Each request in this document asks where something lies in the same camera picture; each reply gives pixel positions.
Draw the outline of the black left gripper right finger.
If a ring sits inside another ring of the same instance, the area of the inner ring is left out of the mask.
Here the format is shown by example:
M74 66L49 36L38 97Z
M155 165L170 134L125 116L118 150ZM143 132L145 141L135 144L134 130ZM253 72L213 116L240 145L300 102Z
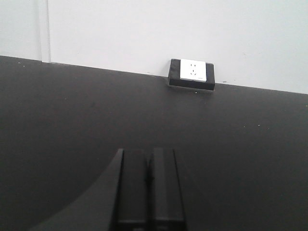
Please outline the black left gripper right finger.
M185 216L173 149L154 148L149 163L152 231L184 231Z

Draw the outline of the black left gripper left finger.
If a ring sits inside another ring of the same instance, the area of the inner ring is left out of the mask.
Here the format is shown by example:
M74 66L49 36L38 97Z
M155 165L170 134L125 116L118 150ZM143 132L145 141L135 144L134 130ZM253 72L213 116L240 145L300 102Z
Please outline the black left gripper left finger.
M118 149L120 172L112 231L144 231L147 228L147 160L143 150Z

